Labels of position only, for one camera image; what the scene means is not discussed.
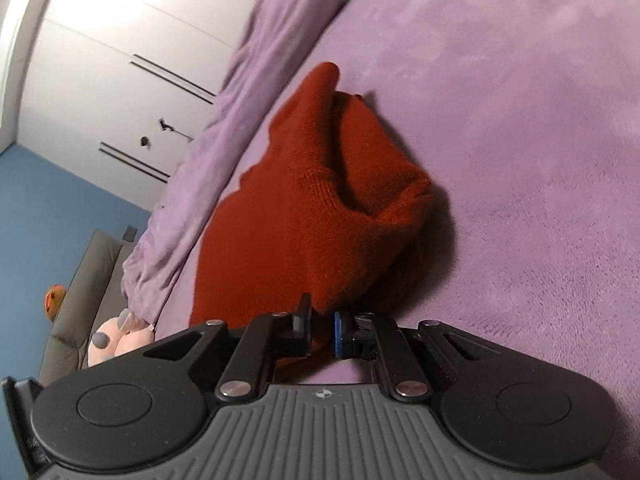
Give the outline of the dark red knit cardigan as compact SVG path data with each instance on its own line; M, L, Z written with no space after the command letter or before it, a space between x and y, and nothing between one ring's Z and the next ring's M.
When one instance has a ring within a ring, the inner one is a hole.
M210 217L192 325L241 328L303 299L322 318L388 311L430 268L432 181L339 79L331 62L304 78L272 118L262 159Z

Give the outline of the pink plush toy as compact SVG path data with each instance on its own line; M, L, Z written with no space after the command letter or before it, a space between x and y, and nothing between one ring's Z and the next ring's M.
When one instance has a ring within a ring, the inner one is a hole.
M138 350L152 344L154 339L154 326L124 309L119 316L105 321L91 336L87 356L88 367Z

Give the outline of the grey padded headboard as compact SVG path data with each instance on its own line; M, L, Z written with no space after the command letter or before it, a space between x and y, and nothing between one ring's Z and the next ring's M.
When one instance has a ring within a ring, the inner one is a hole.
M52 382L88 366L91 336L127 307L120 291L122 264L134 244L96 231L70 281L44 348L38 382Z

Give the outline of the orange plush toy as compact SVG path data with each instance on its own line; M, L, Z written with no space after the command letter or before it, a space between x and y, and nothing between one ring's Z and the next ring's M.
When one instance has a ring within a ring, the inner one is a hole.
M53 322L60 312L67 289L64 285L52 285L44 295L43 310L50 322Z

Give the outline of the white wardrobe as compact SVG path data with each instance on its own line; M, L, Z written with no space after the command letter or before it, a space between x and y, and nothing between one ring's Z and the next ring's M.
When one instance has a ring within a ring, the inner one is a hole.
M2 144L151 209L255 2L1 0Z

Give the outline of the rolled purple duvet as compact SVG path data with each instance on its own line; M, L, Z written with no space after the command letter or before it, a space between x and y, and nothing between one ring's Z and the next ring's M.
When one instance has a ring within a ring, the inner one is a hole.
M145 323L160 317L242 154L322 32L348 0L256 0L213 106L124 263L122 292Z

